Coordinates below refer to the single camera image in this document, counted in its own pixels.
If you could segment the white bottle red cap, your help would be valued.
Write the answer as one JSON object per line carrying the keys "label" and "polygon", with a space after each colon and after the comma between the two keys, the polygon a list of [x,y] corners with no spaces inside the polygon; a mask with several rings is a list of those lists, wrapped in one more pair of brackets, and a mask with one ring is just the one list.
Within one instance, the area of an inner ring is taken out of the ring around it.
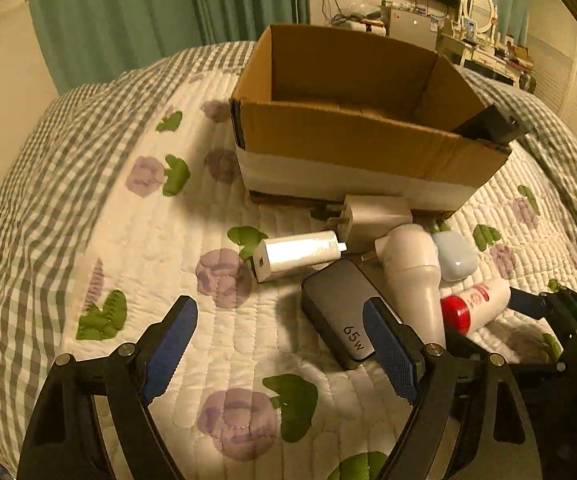
{"label": "white bottle red cap", "polygon": [[440,300],[445,327],[468,335],[495,320],[511,299],[511,288],[503,278],[475,284]]}

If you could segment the light blue earbuds case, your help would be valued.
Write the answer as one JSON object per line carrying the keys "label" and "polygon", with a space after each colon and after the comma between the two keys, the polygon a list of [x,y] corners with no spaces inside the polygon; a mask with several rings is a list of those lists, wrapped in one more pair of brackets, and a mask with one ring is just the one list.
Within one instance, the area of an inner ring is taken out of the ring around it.
{"label": "light blue earbuds case", "polygon": [[442,281],[455,283],[465,280],[478,266],[478,257],[465,238],[454,231],[431,234],[437,247]]}

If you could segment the white handheld device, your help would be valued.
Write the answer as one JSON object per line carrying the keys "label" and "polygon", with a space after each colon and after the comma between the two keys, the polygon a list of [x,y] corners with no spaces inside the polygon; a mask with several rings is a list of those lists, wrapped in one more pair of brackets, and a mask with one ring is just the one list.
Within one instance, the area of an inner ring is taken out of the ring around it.
{"label": "white handheld device", "polygon": [[411,326],[424,344],[445,347],[441,271],[438,249],[430,234],[419,224],[401,224],[375,240],[374,249],[360,260],[377,260],[381,265],[390,304],[401,322]]}

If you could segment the grey 65W power bank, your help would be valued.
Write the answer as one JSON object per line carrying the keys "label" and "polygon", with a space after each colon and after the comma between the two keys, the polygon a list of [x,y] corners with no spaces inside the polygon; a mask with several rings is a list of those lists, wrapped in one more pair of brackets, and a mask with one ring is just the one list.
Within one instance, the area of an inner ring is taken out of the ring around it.
{"label": "grey 65W power bank", "polygon": [[351,260],[340,259],[301,284],[301,307],[344,370],[371,359],[374,348],[363,325],[363,307],[378,298],[390,304]]}

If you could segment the white long power adapter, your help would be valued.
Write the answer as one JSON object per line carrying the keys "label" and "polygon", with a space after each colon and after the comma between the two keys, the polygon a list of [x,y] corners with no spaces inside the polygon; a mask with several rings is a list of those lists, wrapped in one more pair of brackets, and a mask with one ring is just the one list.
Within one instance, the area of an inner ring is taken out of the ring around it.
{"label": "white long power adapter", "polygon": [[261,240],[252,257],[259,283],[299,273],[308,266],[338,260],[347,250],[334,231],[290,235]]}

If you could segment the white dressing table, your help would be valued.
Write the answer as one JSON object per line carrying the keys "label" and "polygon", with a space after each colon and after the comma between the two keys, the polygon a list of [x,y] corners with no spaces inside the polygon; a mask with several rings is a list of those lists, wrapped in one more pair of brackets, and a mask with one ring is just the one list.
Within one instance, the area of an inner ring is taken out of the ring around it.
{"label": "white dressing table", "polygon": [[439,54],[448,58],[453,64],[468,68],[489,79],[503,82],[515,88],[528,91],[531,88],[530,76],[504,58],[487,52],[484,48],[467,44],[467,42],[445,35],[441,32],[436,42]]}

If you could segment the oval white mirror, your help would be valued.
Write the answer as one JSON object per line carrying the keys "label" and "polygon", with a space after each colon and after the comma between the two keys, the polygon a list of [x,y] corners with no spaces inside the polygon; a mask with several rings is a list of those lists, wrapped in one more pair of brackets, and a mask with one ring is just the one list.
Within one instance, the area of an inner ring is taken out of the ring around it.
{"label": "oval white mirror", "polygon": [[475,32],[484,34],[497,24],[497,7],[493,0],[461,0],[459,14],[475,24]]}

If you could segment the small silver refrigerator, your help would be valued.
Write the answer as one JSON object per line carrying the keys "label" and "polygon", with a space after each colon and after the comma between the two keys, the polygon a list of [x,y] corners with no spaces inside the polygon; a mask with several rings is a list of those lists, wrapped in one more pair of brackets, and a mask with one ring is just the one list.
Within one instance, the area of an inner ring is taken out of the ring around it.
{"label": "small silver refrigerator", "polygon": [[435,51],[439,21],[430,16],[383,6],[381,17],[385,21],[387,36],[415,46]]}

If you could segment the white square charger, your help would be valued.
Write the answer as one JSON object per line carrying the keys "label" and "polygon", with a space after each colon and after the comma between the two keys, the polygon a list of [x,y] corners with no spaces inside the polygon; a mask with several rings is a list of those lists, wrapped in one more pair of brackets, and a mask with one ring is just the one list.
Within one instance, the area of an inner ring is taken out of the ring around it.
{"label": "white square charger", "polygon": [[379,195],[347,195],[343,205],[336,208],[337,216],[326,220],[348,254],[370,252],[375,240],[392,229],[413,221],[403,197]]}

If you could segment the open cardboard box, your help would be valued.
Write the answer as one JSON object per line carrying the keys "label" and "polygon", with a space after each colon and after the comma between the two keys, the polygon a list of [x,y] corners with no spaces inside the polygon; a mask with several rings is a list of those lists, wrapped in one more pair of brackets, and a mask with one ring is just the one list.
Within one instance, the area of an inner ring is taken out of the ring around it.
{"label": "open cardboard box", "polygon": [[231,97],[248,191],[340,202],[401,196],[452,214],[509,158],[453,133],[488,105],[443,56],[369,32],[275,24]]}

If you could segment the grey checkered bedspread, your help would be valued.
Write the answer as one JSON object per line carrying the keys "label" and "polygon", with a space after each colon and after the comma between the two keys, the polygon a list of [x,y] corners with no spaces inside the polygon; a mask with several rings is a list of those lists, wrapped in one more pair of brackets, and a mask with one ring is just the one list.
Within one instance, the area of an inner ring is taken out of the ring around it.
{"label": "grey checkered bedspread", "polygon": [[253,44],[182,51],[54,101],[0,188],[0,474],[16,474],[24,433],[63,347],[79,260],[128,157],[180,84],[243,70]]}

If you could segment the white quilted floral mat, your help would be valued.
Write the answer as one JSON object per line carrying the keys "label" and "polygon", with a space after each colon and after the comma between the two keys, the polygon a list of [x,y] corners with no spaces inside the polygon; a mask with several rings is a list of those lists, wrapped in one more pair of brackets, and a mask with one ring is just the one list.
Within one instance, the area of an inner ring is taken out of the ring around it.
{"label": "white quilted floral mat", "polygon": [[[535,96],[475,73],[529,133],[445,225],[476,252],[475,281],[577,290],[577,139]],[[78,263],[63,338],[107,356],[194,298],[194,335],[151,413],[190,479],[372,479],[410,408],[376,363],[342,370],[300,305],[301,279],[260,284],[266,237],[317,232],[303,208],[258,205],[228,121],[234,68],[186,79],[130,154]]]}

